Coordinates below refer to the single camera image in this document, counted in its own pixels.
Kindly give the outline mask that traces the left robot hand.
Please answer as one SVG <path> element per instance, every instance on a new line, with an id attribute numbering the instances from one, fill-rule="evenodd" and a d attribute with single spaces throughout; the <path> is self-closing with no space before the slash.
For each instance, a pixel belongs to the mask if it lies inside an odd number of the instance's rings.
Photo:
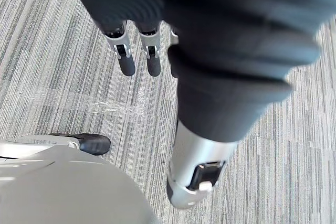
<path id="1" fill-rule="evenodd" d="M 313 37 L 335 0 L 81 0 L 110 39 L 125 20 L 152 31 L 165 21 L 178 36 L 168 49 L 178 115 L 167 194 L 193 207 L 266 107 L 291 92 L 285 75 L 319 55 Z"/>

